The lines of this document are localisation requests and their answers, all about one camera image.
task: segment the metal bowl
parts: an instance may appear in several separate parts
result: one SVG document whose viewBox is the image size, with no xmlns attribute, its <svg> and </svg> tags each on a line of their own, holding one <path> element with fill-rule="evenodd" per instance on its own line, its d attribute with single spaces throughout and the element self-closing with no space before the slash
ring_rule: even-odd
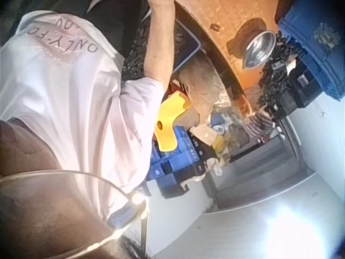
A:
<svg viewBox="0 0 345 259">
<path fill-rule="evenodd" d="M 243 68 L 252 69 L 264 63 L 272 54 L 276 37 L 272 31 L 264 31 L 255 36 L 244 52 Z"/>
</svg>

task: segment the white t-shirt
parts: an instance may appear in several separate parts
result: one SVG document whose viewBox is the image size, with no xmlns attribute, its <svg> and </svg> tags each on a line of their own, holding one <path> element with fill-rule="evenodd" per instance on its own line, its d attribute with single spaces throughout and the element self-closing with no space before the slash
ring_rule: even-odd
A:
<svg viewBox="0 0 345 259">
<path fill-rule="evenodd" d="M 164 88 L 150 78 L 121 88 L 122 63 L 88 21 L 29 13 L 1 48 L 0 119 L 22 120 L 62 169 L 90 172 L 131 192 L 149 168 Z"/>
</svg>

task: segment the white floor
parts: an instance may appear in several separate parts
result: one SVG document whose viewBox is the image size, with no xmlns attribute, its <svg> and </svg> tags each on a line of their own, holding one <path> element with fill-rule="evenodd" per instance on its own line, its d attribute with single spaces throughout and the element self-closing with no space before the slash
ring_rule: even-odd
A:
<svg viewBox="0 0 345 259">
<path fill-rule="evenodd" d="M 185 232 L 199 216 L 212 206 L 201 182 L 188 184 L 189 192 L 181 197 L 165 200 L 156 181 L 148 182 L 152 197 L 149 200 L 150 217 L 147 247 L 156 255 Z M 136 222 L 126 232 L 140 240 L 140 223 Z"/>
</svg>

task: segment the blue plastic crate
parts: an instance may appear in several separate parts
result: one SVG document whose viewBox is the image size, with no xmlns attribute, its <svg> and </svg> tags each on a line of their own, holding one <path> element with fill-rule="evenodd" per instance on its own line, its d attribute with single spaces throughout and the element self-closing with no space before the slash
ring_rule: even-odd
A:
<svg viewBox="0 0 345 259">
<path fill-rule="evenodd" d="M 174 127 L 177 138 L 177 149 L 171 152 L 160 152 L 153 144 L 151 165 L 147 180 L 161 178 L 187 166 L 193 165 L 200 160 L 194 145 L 183 127 Z"/>
<path fill-rule="evenodd" d="M 296 0 L 279 22 L 279 29 L 284 36 L 295 38 L 328 77 L 329 85 L 320 84 L 326 94 L 342 99 L 345 95 L 343 18 L 334 13 L 329 1 Z M 330 45 L 329 35 L 336 39 L 334 46 Z"/>
<path fill-rule="evenodd" d="M 151 157 L 150 157 L 150 162 L 151 164 L 160 161 L 161 155 L 158 147 L 156 147 L 155 143 L 152 142 L 152 151 L 151 151 Z"/>
<path fill-rule="evenodd" d="M 146 180 L 151 181 L 163 176 L 165 176 L 164 170 L 161 166 L 161 163 L 158 162 L 153 165 L 150 165 L 149 172 L 146 176 Z"/>
<path fill-rule="evenodd" d="M 313 74 L 314 78 L 325 92 L 329 91 L 329 89 L 333 87 L 333 84 L 329 81 L 326 73 L 322 70 L 322 68 L 310 54 L 305 53 L 300 56 L 300 59 L 308 68 L 308 70 Z"/>
<path fill-rule="evenodd" d="M 184 167 L 190 166 L 199 161 L 199 157 L 195 151 L 186 151 L 180 155 L 170 157 L 166 163 L 169 163 L 172 172 L 178 171 Z"/>
</svg>

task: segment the person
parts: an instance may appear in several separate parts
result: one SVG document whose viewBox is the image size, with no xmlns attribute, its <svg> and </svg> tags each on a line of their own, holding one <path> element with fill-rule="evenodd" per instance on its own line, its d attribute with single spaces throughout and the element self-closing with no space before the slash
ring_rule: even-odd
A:
<svg viewBox="0 0 345 259">
<path fill-rule="evenodd" d="M 158 109 L 173 71 L 174 0 L 148 0 L 145 77 L 123 84 L 121 68 L 139 24 L 140 0 L 25 2 L 25 15 L 0 50 L 0 178 L 61 169 L 93 174 L 130 193 L 146 177 Z M 94 192 L 87 195 L 99 199 Z M 119 205 L 106 199 L 109 216 Z M 0 248 L 11 248 L 2 258 L 46 258 L 111 231 L 95 219 L 79 220 L 66 222 L 68 230 L 58 236 L 40 229 L 34 240 L 23 234 L 11 243 L 0 233 Z M 145 256 L 123 237 L 83 258 Z"/>
</svg>

